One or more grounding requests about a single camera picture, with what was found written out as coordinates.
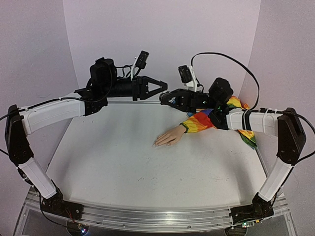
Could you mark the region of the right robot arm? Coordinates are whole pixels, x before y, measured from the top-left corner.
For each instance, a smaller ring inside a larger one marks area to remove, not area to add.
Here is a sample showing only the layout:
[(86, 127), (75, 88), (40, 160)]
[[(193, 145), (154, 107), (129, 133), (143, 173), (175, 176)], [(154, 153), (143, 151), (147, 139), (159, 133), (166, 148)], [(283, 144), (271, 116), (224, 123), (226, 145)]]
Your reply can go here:
[(277, 159), (257, 194), (259, 198), (268, 202), (284, 185), (292, 168), (299, 162), (306, 143), (306, 134), (300, 117), (293, 108), (287, 108), (285, 111), (231, 108), (227, 102), (232, 98), (232, 94), (233, 90), (228, 80), (216, 78), (208, 93), (179, 88), (161, 94), (159, 100), (162, 105), (185, 113), (209, 108), (211, 112), (208, 117), (217, 129), (246, 130), (276, 136)]

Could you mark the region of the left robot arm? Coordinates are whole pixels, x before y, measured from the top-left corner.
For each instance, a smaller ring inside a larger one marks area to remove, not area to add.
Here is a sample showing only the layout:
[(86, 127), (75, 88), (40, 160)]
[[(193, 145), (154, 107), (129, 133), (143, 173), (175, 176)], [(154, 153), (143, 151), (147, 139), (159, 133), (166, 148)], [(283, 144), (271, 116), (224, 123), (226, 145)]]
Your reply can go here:
[(127, 78), (119, 77), (117, 69), (112, 59), (99, 58), (90, 67), (91, 77), (85, 88), (29, 107), (18, 108), (12, 105), (4, 116), (4, 138), (10, 161), (24, 180), (48, 199), (46, 204), (54, 214), (63, 214), (66, 203), (57, 196), (57, 187), (35, 160), (27, 136), (66, 119), (93, 115), (108, 105), (109, 98), (146, 100), (168, 88), (163, 81), (139, 76), (134, 72)]

